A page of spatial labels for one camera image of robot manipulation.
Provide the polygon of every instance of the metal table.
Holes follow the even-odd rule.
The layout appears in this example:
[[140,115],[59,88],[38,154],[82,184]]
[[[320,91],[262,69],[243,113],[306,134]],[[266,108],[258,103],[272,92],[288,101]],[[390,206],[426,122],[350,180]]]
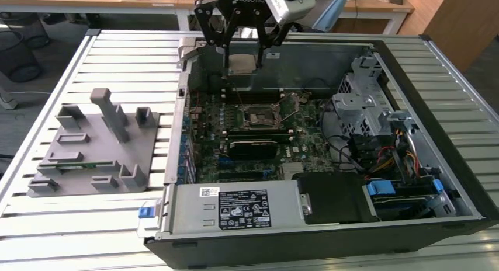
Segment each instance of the metal table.
[[[103,30],[86,36],[46,107],[0,181],[2,270],[171,270],[136,235],[138,208],[162,195],[170,125],[179,79],[178,45],[196,32]],[[372,39],[347,34],[292,34],[290,38]],[[384,39],[459,151],[499,204],[499,117],[432,44],[419,37]],[[26,196],[36,165],[46,155],[62,105],[78,103],[99,113],[90,92],[110,88],[124,112],[151,106],[160,129],[143,193],[32,199]],[[392,90],[395,98],[400,96]],[[230,270],[497,270],[498,227],[446,239],[412,253],[310,260]]]

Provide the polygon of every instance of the floor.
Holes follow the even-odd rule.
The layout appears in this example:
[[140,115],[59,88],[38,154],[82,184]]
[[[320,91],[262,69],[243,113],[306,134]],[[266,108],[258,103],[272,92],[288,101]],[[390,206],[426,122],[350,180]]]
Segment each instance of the floor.
[[[135,30],[178,30],[175,16],[170,15],[102,15],[103,29]],[[24,84],[12,83],[0,74],[0,84],[8,92],[42,91],[51,92],[67,64],[78,49],[87,32],[86,25],[63,22],[46,26],[52,43],[34,51],[43,66],[44,74],[34,81]],[[494,40],[477,59],[464,76],[475,86],[486,101],[499,112],[499,40]],[[48,95],[24,93],[15,94],[19,107],[6,111],[0,108],[0,154],[14,155],[23,143],[24,137],[42,111]],[[0,159],[0,173],[8,167],[10,160]]]

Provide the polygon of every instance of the barcode sticker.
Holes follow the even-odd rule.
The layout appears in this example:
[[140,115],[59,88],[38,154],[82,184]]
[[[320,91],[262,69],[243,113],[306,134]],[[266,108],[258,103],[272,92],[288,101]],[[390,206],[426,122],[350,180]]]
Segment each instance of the barcode sticker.
[[200,188],[200,197],[216,197],[219,195],[219,187],[202,187]]

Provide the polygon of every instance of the warning label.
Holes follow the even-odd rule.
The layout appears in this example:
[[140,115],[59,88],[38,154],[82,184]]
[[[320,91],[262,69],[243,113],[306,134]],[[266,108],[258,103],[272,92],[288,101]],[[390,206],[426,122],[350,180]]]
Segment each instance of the warning label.
[[222,230],[271,227],[267,190],[219,192]]

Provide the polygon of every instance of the blue tab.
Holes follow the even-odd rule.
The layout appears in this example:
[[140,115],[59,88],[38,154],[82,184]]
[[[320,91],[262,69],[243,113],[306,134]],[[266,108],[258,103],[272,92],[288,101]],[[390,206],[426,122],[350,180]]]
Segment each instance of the blue tab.
[[376,191],[376,188],[372,184],[368,184],[367,185],[367,191],[368,191],[368,194],[372,196],[372,195],[376,195],[378,191]]
[[444,191],[444,185],[442,184],[439,179],[434,179],[434,185],[435,185],[436,191],[439,192]]
[[142,207],[139,209],[139,218],[154,218],[155,217],[155,207]]
[[374,180],[367,186],[368,194],[372,195],[384,195],[395,194],[395,188],[390,180]]

